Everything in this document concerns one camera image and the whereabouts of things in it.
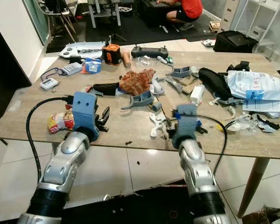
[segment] wooden table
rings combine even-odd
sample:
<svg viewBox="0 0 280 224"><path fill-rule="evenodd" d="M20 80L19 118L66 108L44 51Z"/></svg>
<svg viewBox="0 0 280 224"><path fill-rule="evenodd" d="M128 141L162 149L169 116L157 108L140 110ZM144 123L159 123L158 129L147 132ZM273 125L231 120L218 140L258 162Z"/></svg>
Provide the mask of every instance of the wooden table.
<svg viewBox="0 0 280 224"><path fill-rule="evenodd" d="M241 60L249 61L253 71L265 72L279 77L272 65L261 55L238 54L238 53L209 53L209 52L170 52L170 56L175 61L176 68L195 65L198 68L206 67L215 72L224 72L230 64L239 64ZM61 68L67 63L64 59L57 59L51 68ZM152 60L149 67L156 70L156 75L165 77L171 68ZM133 60L132 69L141 71L147 68L139 65L137 59ZM75 74L70 77L54 77L61 81L55 88L54 93L43 91L40 86L40 79L31 87L18 90L15 94L6 113L0 119L0 139L28 140L25 131L25 122L31 108L38 102L52 97L72 95L83 87L93 84L118 82L119 76L123 76L129 69L123 65L102 65L102 72L95 75ZM161 83L165 89L166 97L170 104L175 108L179 104L189 102L189 97L178 94L167 82ZM203 103L198 107L198 114L206 115L228 122L230 114L226 108L219 105L210 106L207 102L213 100L208 91L203 95ZM54 101L39 107L31 119L31 134L34 141L59 143L63 140L66 131L59 131L56 134L49 134L47 128L48 117L57 112L64 111L63 101ZM95 146L104 147L128 147L158 150L176 150L170 140L162 138L151 139L150 130L154 124L149 119L150 111L147 107L135 107L128 110L121 110L122 106L129 104L129 96L122 95L117 97L99 97L98 113L100 114L107 106L110 107L110 118L106 124L109 132L101 133L99 139L92 143ZM242 113L241 106L237 108L237 116ZM207 127L209 133L197 134L198 140L207 154L220 154L224 141L224 135L215 128L210 128L212 124L208 120L202 120L203 126ZM280 124L280 117L274 119ZM256 157L253 169L247 183L246 191L239 210L238 216L241 217L248 207L252 196L261 180L270 158L280 159L280 130L274 134L258 133L252 136L242 136L239 133L228 136L227 148L224 155L250 156Z"/></svg>

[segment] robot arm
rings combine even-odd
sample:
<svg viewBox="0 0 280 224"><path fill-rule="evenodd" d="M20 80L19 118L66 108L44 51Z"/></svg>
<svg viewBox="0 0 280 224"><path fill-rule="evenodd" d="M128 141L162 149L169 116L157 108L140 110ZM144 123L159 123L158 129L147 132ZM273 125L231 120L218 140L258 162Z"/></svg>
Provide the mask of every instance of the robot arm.
<svg viewBox="0 0 280 224"><path fill-rule="evenodd" d="M194 215L194 224L230 224L213 173L206 163L203 150L195 140L197 120L195 117L183 116L195 114L196 107L193 105L178 106L178 125L175 130L169 131L185 172L185 181L193 205L191 212Z"/></svg>
<svg viewBox="0 0 280 224"><path fill-rule="evenodd" d="M86 158L86 151L90 142L98 138L98 131L107 131L103 125L109 118L109 108L99 119L97 97L93 94L77 92L73 100L73 114L75 119L74 131L61 142L54 157L47 164L30 206L23 213L19 224L59 224L61 212L78 168Z"/></svg>

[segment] calculator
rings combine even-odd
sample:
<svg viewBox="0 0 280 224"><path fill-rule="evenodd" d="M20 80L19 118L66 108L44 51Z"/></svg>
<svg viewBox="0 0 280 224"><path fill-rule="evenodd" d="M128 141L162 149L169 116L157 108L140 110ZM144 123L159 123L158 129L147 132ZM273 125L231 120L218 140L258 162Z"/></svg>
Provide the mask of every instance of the calculator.
<svg viewBox="0 0 280 224"><path fill-rule="evenodd" d="M80 65L78 62L74 62L67 66L64 66L63 68L61 68L61 70L68 76L71 76L79 71L82 71L82 68L83 68L82 65Z"/></svg>
<svg viewBox="0 0 280 224"><path fill-rule="evenodd" d="M58 85L58 82L53 78L48 78L45 81L41 82L40 85L44 90L49 90Z"/></svg>

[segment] black shorts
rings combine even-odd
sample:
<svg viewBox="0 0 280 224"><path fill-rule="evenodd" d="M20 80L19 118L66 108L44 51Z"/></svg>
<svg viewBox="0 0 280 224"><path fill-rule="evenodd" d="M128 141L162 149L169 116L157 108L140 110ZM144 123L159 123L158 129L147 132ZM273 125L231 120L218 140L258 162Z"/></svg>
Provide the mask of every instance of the black shorts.
<svg viewBox="0 0 280 224"><path fill-rule="evenodd" d="M177 10L176 11L176 18L179 19L179 20L182 20L182 21L186 21L186 22L194 22L199 17L193 19L193 18L188 17L185 11Z"/></svg>

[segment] red cloth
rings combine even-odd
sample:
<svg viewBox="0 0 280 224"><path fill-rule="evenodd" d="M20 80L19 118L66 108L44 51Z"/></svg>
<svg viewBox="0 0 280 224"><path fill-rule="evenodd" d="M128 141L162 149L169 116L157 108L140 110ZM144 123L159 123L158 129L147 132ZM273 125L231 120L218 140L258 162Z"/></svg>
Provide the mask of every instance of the red cloth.
<svg viewBox="0 0 280 224"><path fill-rule="evenodd" d="M175 0L182 3L182 8L189 18L195 19L202 13L203 6L201 0Z"/></svg>
<svg viewBox="0 0 280 224"><path fill-rule="evenodd" d="M142 94L149 90L154 73L153 69L145 69L140 73L131 70L119 81L119 87L132 96Z"/></svg>

